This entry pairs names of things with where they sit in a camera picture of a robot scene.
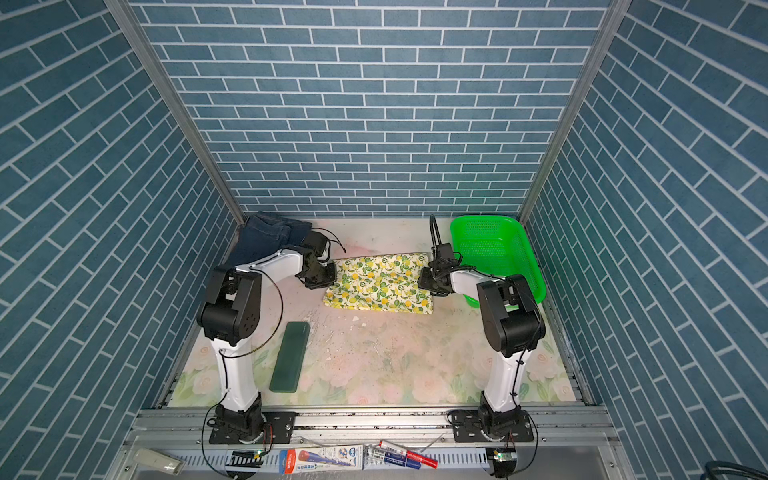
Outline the marker package box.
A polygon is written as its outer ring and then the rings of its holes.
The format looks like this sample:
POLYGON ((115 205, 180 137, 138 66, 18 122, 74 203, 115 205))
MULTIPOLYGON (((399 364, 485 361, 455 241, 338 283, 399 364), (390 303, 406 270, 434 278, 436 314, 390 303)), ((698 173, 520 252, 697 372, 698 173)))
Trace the marker package box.
POLYGON ((279 454, 278 471, 284 475, 319 471, 357 471, 363 469, 365 447, 302 447, 279 454))

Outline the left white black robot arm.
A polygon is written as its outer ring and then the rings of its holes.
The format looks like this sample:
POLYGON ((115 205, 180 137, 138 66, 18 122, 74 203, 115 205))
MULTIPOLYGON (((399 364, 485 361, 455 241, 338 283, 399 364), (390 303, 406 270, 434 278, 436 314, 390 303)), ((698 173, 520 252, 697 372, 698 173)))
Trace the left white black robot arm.
POLYGON ((214 426, 236 443, 265 437, 262 396, 253 378, 250 356, 263 348, 251 337, 260 322, 262 297, 278 293, 278 282, 294 277, 308 289, 336 280, 331 248, 288 246, 266 257, 213 269, 198 325, 214 351, 222 398, 214 406, 214 426))

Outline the blue marker pen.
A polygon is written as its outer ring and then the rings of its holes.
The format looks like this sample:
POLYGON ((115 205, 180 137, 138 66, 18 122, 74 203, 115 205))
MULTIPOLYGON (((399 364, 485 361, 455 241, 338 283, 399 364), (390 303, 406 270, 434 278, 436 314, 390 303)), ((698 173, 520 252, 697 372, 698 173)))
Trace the blue marker pen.
POLYGON ((414 470, 420 470, 422 464, 417 460, 409 459, 407 456, 393 453, 387 450, 379 448, 372 448, 369 450, 369 457, 373 460, 383 462, 385 464, 410 468, 414 470))

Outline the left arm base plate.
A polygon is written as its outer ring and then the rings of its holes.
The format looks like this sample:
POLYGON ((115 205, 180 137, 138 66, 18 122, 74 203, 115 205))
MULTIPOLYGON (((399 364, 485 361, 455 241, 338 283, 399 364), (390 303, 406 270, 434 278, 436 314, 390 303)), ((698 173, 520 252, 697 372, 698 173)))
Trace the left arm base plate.
POLYGON ((270 445, 289 444, 297 414, 288 412, 261 412, 253 418, 240 418, 237 422, 218 417, 206 420, 211 428, 209 442, 213 445, 270 445))

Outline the aluminium front rail frame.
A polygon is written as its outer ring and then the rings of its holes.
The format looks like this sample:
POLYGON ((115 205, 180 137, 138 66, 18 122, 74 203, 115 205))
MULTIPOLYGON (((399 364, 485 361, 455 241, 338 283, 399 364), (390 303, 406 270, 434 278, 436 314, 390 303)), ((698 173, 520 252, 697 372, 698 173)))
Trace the aluminium front rail frame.
POLYGON ((143 410, 107 473, 109 479, 225 479, 243 475, 264 479, 278 474, 279 454, 302 447, 363 445, 381 440, 438 461, 423 475, 456 478, 462 471, 482 473, 493 464, 514 461, 518 479, 631 479, 633 473, 605 408, 578 403, 527 407, 534 423, 531 442, 456 443, 446 415, 465 405, 432 407, 269 407, 297 414, 289 444, 213 445, 203 408, 143 410), (167 475, 133 461, 147 448, 185 462, 182 472, 167 475))

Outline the grey white small device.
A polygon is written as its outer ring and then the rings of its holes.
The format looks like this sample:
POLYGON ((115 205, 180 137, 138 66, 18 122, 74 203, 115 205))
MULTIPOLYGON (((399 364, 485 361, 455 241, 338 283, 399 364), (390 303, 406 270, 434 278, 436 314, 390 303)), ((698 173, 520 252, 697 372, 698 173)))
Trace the grey white small device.
POLYGON ((183 460, 147 448, 138 449, 133 455, 133 461, 142 467, 173 476, 179 475, 185 465, 183 460))

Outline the dark blue denim skirt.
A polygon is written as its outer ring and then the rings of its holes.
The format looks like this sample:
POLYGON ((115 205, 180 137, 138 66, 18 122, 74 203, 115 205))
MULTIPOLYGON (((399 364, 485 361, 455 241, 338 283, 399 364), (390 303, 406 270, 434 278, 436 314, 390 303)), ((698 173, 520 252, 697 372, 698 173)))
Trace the dark blue denim skirt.
POLYGON ((257 212, 247 218, 225 264, 237 266, 268 257, 287 246, 302 244, 312 228, 307 221, 270 212, 257 212))

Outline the dark green rectangular board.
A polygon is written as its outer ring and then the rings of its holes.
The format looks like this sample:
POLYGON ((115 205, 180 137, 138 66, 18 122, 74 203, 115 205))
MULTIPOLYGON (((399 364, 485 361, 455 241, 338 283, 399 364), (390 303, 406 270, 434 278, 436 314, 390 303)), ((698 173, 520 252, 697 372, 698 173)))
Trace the dark green rectangular board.
POLYGON ((269 384, 271 392, 297 391, 310 331, 305 321, 287 324, 269 384))

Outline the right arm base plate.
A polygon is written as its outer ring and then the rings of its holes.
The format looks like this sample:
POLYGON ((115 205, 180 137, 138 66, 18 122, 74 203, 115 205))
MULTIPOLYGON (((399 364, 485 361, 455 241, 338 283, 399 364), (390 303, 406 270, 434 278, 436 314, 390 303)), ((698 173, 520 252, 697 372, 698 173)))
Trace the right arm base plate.
POLYGON ((477 410, 454 409, 447 413, 456 443, 531 442, 535 440, 528 412, 514 408, 494 412, 481 406, 477 410))

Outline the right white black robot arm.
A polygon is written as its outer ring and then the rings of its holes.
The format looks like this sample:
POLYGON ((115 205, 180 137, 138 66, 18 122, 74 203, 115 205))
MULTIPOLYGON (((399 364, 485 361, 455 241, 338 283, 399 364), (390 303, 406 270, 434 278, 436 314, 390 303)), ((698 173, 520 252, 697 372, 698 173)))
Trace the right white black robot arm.
POLYGON ((486 341, 495 352, 476 416, 453 424, 460 432, 477 428, 492 440, 533 440, 534 423, 521 405, 520 387, 546 326, 526 278, 495 277, 456 261, 434 260, 421 269, 418 286, 438 297, 461 294, 476 300, 486 341))

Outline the yellow floral skirt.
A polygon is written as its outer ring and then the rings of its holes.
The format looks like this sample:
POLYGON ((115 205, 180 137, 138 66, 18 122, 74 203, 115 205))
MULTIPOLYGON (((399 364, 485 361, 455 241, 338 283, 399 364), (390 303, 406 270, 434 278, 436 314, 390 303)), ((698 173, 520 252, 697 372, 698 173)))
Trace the yellow floral skirt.
POLYGON ((418 286, 427 253, 389 254, 340 259, 336 281, 324 294, 327 307, 431 315, 434 302, 418 286))

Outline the green plastic basket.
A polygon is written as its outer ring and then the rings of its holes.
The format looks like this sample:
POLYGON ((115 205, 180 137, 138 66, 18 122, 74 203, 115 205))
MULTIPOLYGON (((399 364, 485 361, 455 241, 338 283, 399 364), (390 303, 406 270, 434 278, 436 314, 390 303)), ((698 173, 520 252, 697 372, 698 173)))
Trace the green plastic basket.
POLYGON ((462 216, 450 225, 451 244, 461 264, 497 277, 523 275, 535 301, 547 287, 523 226, 506 216, 462 216))

